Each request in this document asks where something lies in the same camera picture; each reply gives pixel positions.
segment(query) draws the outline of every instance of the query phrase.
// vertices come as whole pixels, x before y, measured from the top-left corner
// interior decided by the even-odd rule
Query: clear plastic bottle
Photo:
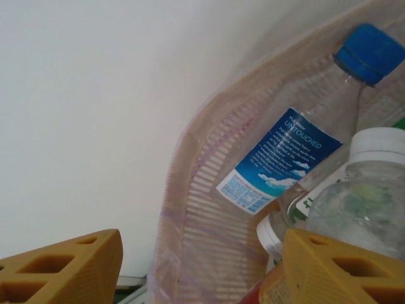
[[[229,152],[210,193],[213,200],[248,219],[291,188],[351,140],[362,89],[400,64],[403,51],[365,24],[337,52],[336,65],[306,69],[287,79],[251,137]]]
[[[405,260],[405,130],[358,132],[346,173],[313,201],[307,230]]]
[[[378,94],[376,99],[381,99],[378,101],[370,101],[373,106],[369,108],[368,111],[364,112],[360,118],[359,127],[360,129],[365,129],[366,126],[369,124],[380,124],[382,126],[393,126],[398,129],[405,130],[405,104],[399,101],[398,99],[391,99],[397,98],[398,96],[391,96],[391,98],[387,98],[385,94],[389,92],[400,92],[400,89],[405,90],[404,87],[398,87],[398,85],[403,85],[402,82],[396,82],[388,88]],[[390,109],[383,111],[380,109],[381,102],[386,101]],[[381,110],[382,113],[375,113],[376,110]],[[337,182],[342,181],[349,181],[351,179],[350,176],[346,173],[347,167],[347,155],[349,155],[349,146],[346,146],[342,150],[342,160],[345,163],[338,168],[334,173],[330,174],[329,176],[325,177],[326,175],[320,175],[324,177],[321,183],[315,188],[311,188],[311,192],[307,192],[302,190],[302,195],[298,197],[293,203],[290,205],[290,208],[285,211],[281,209],[277,212],[271,212],[267,217],[265,217],[257,226],[256,232],[258,234],[258,238],[260,243],[262,244],[263,248],[272,255],[275,260],[280,260],[282,255],[283,249],[283,242],[285,233],[287,232],[288,228],[295,227],[300,229],[306,228],[306,219],[308,218],[309,208],[312,205],[313,200],[328,186],[333,185]],[[296,194],[297,190],[296,187],[292,187],[285,192],[285,194],[281,198],[285,198],[288,196],[293,196]]]

